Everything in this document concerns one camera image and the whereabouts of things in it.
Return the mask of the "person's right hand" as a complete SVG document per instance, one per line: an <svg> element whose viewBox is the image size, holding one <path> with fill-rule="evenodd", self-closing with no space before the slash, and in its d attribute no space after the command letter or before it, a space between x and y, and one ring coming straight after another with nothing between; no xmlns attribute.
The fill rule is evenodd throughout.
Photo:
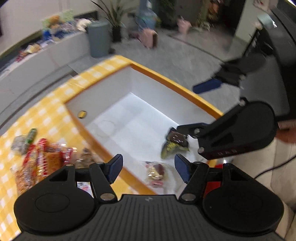
<svg viewBox="0 0 296 241"><path fill-rule="evenodd" d="M280 121L278 126L275 137L282 142L295 144L295 120Z"/></svg>

